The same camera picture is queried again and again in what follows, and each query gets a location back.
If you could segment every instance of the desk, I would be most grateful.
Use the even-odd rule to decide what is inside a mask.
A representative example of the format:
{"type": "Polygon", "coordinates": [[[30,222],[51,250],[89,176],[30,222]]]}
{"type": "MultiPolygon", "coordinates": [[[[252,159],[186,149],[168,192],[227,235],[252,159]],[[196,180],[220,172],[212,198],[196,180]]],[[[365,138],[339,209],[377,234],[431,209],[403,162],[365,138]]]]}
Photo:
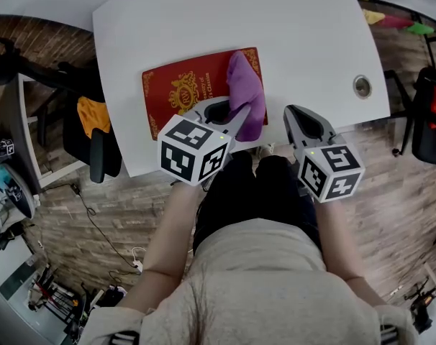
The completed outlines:
{"type": "Polygon", "coordinates": [[[309,107],[333,127],[389,116],[375,42],[357,0],[109,0],[94,12],[106,104],[130,176],[157,170],[140,82],[145,70],[256,46],[269,125],[257,142],[287,143],[286,105],[309,107]],[[353,90],[365,75],[372,94],[353,90]]]}

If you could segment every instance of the red book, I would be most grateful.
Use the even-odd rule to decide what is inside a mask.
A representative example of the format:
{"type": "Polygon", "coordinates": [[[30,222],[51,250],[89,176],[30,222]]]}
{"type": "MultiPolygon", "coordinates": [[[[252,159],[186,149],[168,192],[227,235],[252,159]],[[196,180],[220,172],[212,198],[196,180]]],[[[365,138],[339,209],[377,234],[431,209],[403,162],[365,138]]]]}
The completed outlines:
{"type": "MultiPolygon", "coordinates": [[[[256,47],[241,49],[261,78],[256,47]]],[[[157,140],[159,131],[174,114],[182,115],[199,101],[228,96],[227,67],[236,50],[194,57],[145,71],[142,86],[151,135],[157,140]]]]}

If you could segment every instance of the black chair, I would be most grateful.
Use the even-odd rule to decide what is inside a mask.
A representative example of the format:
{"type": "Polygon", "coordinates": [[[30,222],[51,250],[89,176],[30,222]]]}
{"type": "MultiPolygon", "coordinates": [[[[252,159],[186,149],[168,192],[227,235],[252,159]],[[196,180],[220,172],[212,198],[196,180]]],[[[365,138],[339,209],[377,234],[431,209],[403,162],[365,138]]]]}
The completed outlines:
{"type": "Polygon", "coordinates": [[[393,70],[384,72],[386,79],[393,79],[399,90],[404,110],[392,114],[391,118],[406,117],[404,139],[401,149],[393,149],[395,157],[404,154],[409,141],[410,131],[414,124],[412,153],[423,162],[436,165],[436,128],[432,129],[430,124],[436,125],[436,114],[431,112],[431,103],[436,86],[436,69],[428,67],[419,72],[417,82],[414,84],[417,90],[413,101],[410,99],[405,87],[402,85],[398,75],[393,70]]]}
{"type": "Polygon", "coordinates": [[[63,148],[76,159],[90,165],[91,180],[101,183],[105,174],[117,176],[122,156],[112,126],[109,133],[93,129],[90,139],[77,112],[77,103],[82,96],[104,102],[96,60],[85,68],[60,63],[58,70],[53,70],[30,62],[20,55],[11,40],[0,38],[0,86],[10,82],[18,73],[57,89],[34,114],[38,121],[38,143],[46,145],[47,126],[63,117],[63,148]],[[65,96],[65,108],[49,114],[48,105],[60,96],[65,96]]]}

